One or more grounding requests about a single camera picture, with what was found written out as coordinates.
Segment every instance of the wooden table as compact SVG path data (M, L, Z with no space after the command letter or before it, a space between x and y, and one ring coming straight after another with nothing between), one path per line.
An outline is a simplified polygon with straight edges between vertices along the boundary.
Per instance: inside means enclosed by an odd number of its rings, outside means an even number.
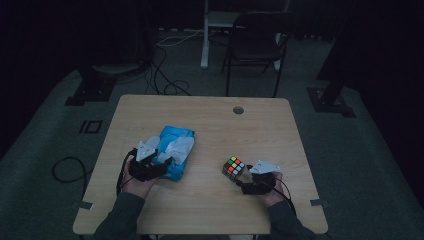
M242 107L244 112L235 114L234 107ZM140 140L159 135L166 125L194 130L195 144L182 180L160 179L150 192L138 219L139 233L269 233L262 202L243 195L221 172L233 155L246 164L261 159L279 165L300 221L315 233L327 231L322 207L309 202L319 196L287 100L125 95L84 196L93 206L79 209L75 233L96 230L115 202L125 155ZM250 173L245 171L240 180L250 182Z

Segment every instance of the floor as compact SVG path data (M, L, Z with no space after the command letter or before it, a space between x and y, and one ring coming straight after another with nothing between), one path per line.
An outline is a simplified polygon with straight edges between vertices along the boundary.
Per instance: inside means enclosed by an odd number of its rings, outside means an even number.
M169 82L195 96L224 96L225 75L220 73L225 37L211 36L208 69L200 68L202 41L193 32L161 32L160 38L176 36L158 49L151 70L124 76L108 102L64 106L81 82L78 72L65 77L51 92L32 121L0 161L0 239L78 239L72 230L83 182L63 184L52 176L60 159L76 157L86 169L95 166L119 98L124 94L156 94ZM324 208L333 239L424 239L424 212L406 184L390 150L364 107L358 92L345 88L342 96L356 118L314 111L307 87L325 88L316 76L332 43L320 39L289 42L278 98L289 100L305 153ZM101 66L108 74L133 68ZM268 97L275 72L262 74L254 68L234 71L230 96ZM168 87L168 93L180 91ZM82 134L84 121L102 121L96 134ZM81 175L81 166L67 162L56 174L63 179ZM247 240L251 236L231 236Z

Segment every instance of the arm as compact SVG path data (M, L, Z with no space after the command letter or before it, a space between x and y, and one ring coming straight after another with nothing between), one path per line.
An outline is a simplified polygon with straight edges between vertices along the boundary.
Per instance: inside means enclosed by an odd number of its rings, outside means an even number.
M92 239L136 239L138 216L157 179L140 182L129 175L128 168L129 161L124 168L122 192L112 211L97 227Z
M279 181L283 177L279 172L273 172L273 175ZM284 192L281 184L277 184L275 188ZM315 234L302 225L283 196L276 191L271 191L258 197L268 207L271 221L271 239L315 239Z
M271 239L315 239L315 234L305 228L290 209L287 201L268 207L271 220Z
M112 211L97 227L92 239L135 239L137 219L144 199L128 192L118 195Z

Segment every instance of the blue package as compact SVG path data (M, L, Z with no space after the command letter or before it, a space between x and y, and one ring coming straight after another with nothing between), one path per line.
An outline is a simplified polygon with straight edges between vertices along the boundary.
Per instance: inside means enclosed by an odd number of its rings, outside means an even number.
M160 134L160 142L157 146L158 155L164 153L168 148L168 145L175 141L179 137L192 137L194 138L194 131L188 128L176 128L172 126L166 126ZM153 158L154 164L161 164L157 161L157 156ZM187 163L187 158L181 164L177 164L176 160L172 158L172 163L168 166L167 173L162 178L168 178L173 181L179 181L183 177L184 169Z

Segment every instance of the sleeve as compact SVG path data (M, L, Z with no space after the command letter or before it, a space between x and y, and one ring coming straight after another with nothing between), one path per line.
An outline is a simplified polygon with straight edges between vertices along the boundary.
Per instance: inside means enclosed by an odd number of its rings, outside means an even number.
M145 200L131 193L118 195L112 211L97 227L91 239L136 239L137 219Z
M315 239L315 234L297 219L286 201L268 207L271 220L271 239Z

